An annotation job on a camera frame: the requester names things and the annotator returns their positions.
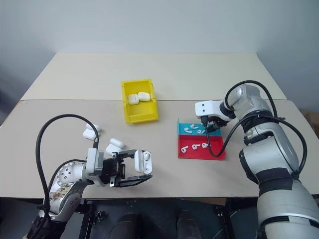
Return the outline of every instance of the blue tray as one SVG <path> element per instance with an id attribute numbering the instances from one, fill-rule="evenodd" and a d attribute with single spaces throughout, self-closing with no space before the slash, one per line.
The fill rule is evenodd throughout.
<path id="1" fill-rule="evenodd" d="M 204 126 L 202 126 L 200 123 L 195 123 L 194 125 L 196 127 L 198 127 L 197 129 L 192 129 L 190 127 L 192 123 L 180 123 L 179 120 L 177 121 L 177 134 L 184 134 L 184 135 L 202 135 L 202 136 L 205 136 L 206 135 L 206 132 L 201 134 L 201 133 L 197 133 L 198 130 L 205 130 Z M 189 131 L 192 131 L 192 133 L 186 133 L 184 131 L 184 128 L 189 128 Z M 211 132 L 209 133 L 209 135 L 213 135 L 213 136 L 221 136 L 221 131 L 220 129 L 214 131 L 214 132 Z"/>

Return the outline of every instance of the cardboard box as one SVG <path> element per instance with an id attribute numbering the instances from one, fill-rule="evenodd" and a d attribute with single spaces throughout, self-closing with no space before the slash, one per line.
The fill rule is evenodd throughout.
<path id="1" fill-rule="evenodd" d="M 310 124 L 311 128 L 313 128 L 317 137 L 319 138 L 319 113 L 303 109 L 301 109 L 300 111 Z"/>

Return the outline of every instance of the white wall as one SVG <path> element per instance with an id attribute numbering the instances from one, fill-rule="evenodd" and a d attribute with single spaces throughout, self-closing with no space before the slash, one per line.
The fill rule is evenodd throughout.
<path id="1" fill-rule="evenodd" d="M 55 52 L 257 52 L 288 99 L 319 111 L 318 12 L 317 0 L 1 0 L 0 111 Z"/>

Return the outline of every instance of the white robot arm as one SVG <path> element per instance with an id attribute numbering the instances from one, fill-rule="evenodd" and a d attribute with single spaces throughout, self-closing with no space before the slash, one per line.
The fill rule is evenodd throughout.
<path id="1" fill-rule="evenodd" d="M 95 129 L 88 120 L 77 115 L 61 115 L 49 120 L 41 129 L 36 144 L 37 166 L 41 179 L 44 175 L 39 160 L 39 142 L 41 142 L 41 137 L 47 126 L 51 122 L 64 117 L 82 119 Z M 110 187 L 121 188 L 138 185 L 152 178 L 152 155 L 150 152 L 135 149 L 119 153 L 113 152 L 112 158 L 105 159 L 104 152 L 97 149 L 99 138 L 97 131 L 95 133 L 96 138 L 93 148 L 89 148 L 86 161 L 69 160 L 55 171 L 47 188 L 44 181 L 44 188 L 48 190 L 48 196 L 45 197 L 42 209 L 32 222 L 31 229 L 23 237 L 24 239 L 60 238 L 67 222 L 79 206 L 82 193 L 88 185 L 104 187 L 109 184 Z M 124 158 L 134 159 L 136 170 L 144 173 L 144 175 L 129 177 L 124 180 Z"/>
<path id="2" fill-rule="evenodd" d="M 265 89 L 255 81 L 239 83 L 223 101 L 196 103 L 195 113 L 207 128 L 206 132 L 225 126 L 235 117 L 239 119 L 237 125 L 241 124 L 244 129 L 246 146 L 240 151 L 239 159 L 247 177 L 259 185 L 257 208 L 260 229 L 256 238 L 317 239 L 319 208 L 298 179 L 307 156 L 306 142 L 296 128 L 277 118 L 267 89 L 274 117 L 268 104 L 260 97 L 259 89 L 246 83 L 254 83 Z M 300 166 L 279 123 L 291 127 L 303 142 L 304 155 Z"/>

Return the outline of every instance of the floor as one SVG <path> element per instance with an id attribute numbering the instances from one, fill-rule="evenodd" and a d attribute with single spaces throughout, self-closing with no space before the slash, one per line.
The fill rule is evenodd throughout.
<path id="1" fill-rule="evenodd" d="M 182 210 L 189 210 L 196 217 L 203 239 L 226 238 L 220 219 L 211 204 L 181 199 L 119 199 L 98 201 L 96 207 L 98 211 L 105 211 L 107 217 L 92 227 L 91 239 L 104 239 L 114 223 L 130 212 L 142 215 L 147 229 L 145 239 L 175 239 L 176 217 Z M 22 238 L 28 232 L 37 211 L 35 204 L 2 198 L 0 238 Z M 73 214 L 62 239 L 78 238 L 82 218 L 82 214 Z M 232 212 L 231 219 L 236 239 L 255 238 L 258 229 L 256 207 Z"/>

